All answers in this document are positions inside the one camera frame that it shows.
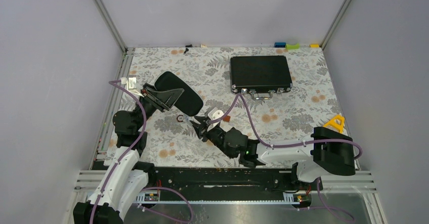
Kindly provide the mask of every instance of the floral tablecloth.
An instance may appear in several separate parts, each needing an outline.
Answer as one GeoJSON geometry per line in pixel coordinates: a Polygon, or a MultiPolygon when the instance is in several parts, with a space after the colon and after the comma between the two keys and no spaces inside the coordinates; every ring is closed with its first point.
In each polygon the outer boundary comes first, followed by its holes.
{"type": "MultiPolygon", "coordinates": [[[[288,93],[274,94],[268,101],[247,103],[256,130],[262,139],[296,139],[312,132],[340,114],[334,88],[321,49],[301,48],[137,48],[129,75],[136,75],[138,84],[153,84],[158,75],[171,71],[191,85],[202,97],[204,107],[226,111],[234,100],[230,90],[229,61],[233,56],[284,55],[287,58],[293,87],[288,93]]],[[[134,101],[122,95],[120,110],[132,110],[134,101]]],[[[189,125],[178,123],[181,112],[155,112],[147,122],[147,146],[141,161],[156,166],[182,167],[240,167],[238,159],[229,159],[210,141],[203,143],[189,125]]],[[[249,138],[256,139],[242,102],[229,114],[230,122],[221,123],[228,131],[235,127],[249,138]]],[[[105,165],[111,163],[117,135],[112,134],[105,165]]],[[[291,167],[293,161],[275,162],[264,167],[291,167]]]]}

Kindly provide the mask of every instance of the white wall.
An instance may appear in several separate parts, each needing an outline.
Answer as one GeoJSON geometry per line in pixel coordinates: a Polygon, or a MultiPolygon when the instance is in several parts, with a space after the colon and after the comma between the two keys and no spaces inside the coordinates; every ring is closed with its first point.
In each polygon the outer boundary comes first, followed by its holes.
{"type": "Polygon", "coordinates": [[[60,223],[120,57],[92,0],[0,0],[0,223],[60,223]]]}
{"type": "Polygon", "coordinates": [[[429,0],[354,0],[325,56],[389,224],[427,223],[429,0]]]}
{"type": "Polygon", "coordinates": [[[103,0],[129,47],[320,43],[344,0],[103,0]]]}

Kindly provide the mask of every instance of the black briefcase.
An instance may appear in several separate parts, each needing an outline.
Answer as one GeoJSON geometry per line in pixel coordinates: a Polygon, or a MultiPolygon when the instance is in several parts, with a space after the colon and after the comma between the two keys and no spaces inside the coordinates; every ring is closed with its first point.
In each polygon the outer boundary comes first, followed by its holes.
{"type": "Polygon", "coordinates": [[[231,91],[251,94],[255,100],[270,99],[274,93],[289,92],[292,78],[285,56],[231,57],[231,91]],[[258,97],[266,93],[269,97],[258,97]]]}

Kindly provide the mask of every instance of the table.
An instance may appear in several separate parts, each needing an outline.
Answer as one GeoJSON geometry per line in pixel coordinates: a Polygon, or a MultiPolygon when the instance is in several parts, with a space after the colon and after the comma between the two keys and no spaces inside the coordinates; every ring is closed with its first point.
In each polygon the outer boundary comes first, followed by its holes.
{"type": "MultiPolygon", "coordinates": [[[[293,87],[291,92],[274,95],[268,101],[246,101],[256,130],[262,139],[285,140],[307,135],[341,113],[328,68],[320,48],[136,48],[129,75],[137,76],[138,84],[153,84],[158,75],[171,71],[193,87],[202,97],[204,107],[226,111],[234,95],[230,90],[229,60],[233,56],[284,55],[287,58],[293,87]]],[[[132,110],[134,101],[123,94],[120,110],[132,110]]],[[[238,159],[229,159],[210,141],[203,143],[194,129],[178,123],[181,112],[155,112],[147,122],[147,146],[141,161],[156,166],[176,167],[240,167],[238,159]]],[[[230,122],[222,122],[228,131],[235,127],[250,139],[256,139],[241,101],[229,114],[230,122]]],[[[111,163],[117,135],[112,134],[105,165],[111,163]]],[[[262,167],[291,168],[295,161],[275,162],[262,167]]]]}

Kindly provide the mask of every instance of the orange object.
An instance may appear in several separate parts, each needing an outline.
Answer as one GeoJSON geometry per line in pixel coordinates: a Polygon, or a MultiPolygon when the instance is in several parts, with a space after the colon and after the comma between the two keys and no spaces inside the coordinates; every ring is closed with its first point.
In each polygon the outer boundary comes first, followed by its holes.
{"type": "Polygon", "coordinates": [[[323,127],[328,128],[328,126],[331,126],[334,129],[338,130],[338,132],[342,133],[342,131],[344,130],[345,121],[346,119],[338,114],[333,117],[332,120],[328,121],[323,127]]]}
{"type": "Polygon", "coordinates": [[[227,115],[224,119],[223,119],[223,121],[225,121],[225,122],[229,122],[231,120],[231,117],[229,116],[229,115],[227,115]]]}

